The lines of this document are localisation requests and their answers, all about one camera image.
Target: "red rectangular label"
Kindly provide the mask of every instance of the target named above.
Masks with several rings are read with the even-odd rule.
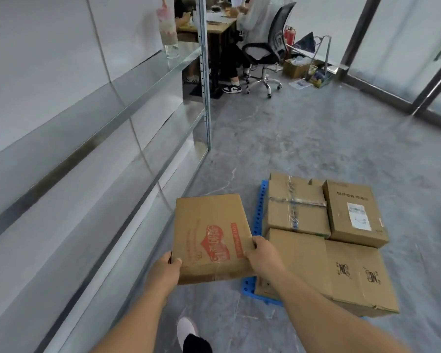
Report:
[[[240,241],[240,235],[238,235],[237,223],[230,223],[230,227],[232,228],[232,237],[234,238],[235,253],[238,258],[244,257],[242,242]]]

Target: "black pants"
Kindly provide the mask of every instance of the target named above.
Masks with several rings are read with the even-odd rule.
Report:
[[[183,353],[212,353],[212,348],[205,339],[188,334],[183,343]]]
[[[251,65],[245,54],[236,44],[230,44],[222,51],[220,62],[222,75],[229,78],[238,76],[237,63],[241,63],[244,69],[249,68]]]

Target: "blue pallet edge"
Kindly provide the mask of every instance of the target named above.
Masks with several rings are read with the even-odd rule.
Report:
[[[258,201],[255,208],[255,217],[253,219],[252,235],[261,235],[261,221],[263,219],[263,201],[268,188],[268,181],[261,181],[258,192]],[[255,295],[256,276],[245,277],[242,279],[242,294],[248,297],[256,298],[266,304],[276,304],[282,306],[281,301],[273,300],[272,298]]]

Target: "seated person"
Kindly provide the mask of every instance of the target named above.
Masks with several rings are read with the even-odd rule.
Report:
[[[282,7],[282,0],[252,0],[249,7],[232,8],[230,16],[237,18],[237,29],[243,31],[244,40],[236,45],[229,45],[220,57],[220,67],[224,76],[230,78],[231,84],[223,88],[224,93],[241,93],[242,87],[238,79],[237,62],[242,63],[244,75],[250,74],[250,62],[242,52],[247,43],[267,43],[271,23]],[[261,48],[248,48],[247,53],[260,60],[268,51]]]
[[[183,3],[183,0],[174,0],[173,5],[175,10],[175,24],[178,30],[181,26],[187,24],[191,18],[191,13],[188,8]],[[178,33],[178,40],[183,42],[196,42],[196,35],[193,33]],[[199,83],[199,76],[195,75],[197,68],[199,66],[199,60],[193,61],[187,67],[187,74],[185,83]]]

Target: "red fire extinguisher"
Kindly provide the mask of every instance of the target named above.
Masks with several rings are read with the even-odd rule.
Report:
[[[286,41],[286,44],[292,46],[294,44],[295,38],[296,38],[296,30],[291,26],[286,26],[286,29],[284,30],[284,40]]]

